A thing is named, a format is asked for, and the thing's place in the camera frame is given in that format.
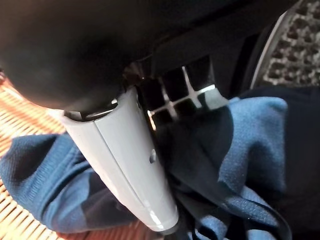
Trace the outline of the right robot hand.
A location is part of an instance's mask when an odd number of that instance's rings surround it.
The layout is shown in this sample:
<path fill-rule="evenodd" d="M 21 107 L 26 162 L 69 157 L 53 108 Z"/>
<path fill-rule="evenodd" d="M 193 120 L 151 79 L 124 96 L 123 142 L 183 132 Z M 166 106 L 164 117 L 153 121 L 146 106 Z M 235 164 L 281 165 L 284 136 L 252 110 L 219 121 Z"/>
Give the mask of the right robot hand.
<path fill-rule="evenodd" d="M 293 0 L 3 0 L 0 67 L 56 110 L 90 166 L 149 229 L 180 223 L 147 111 L 245 87 Z"/>

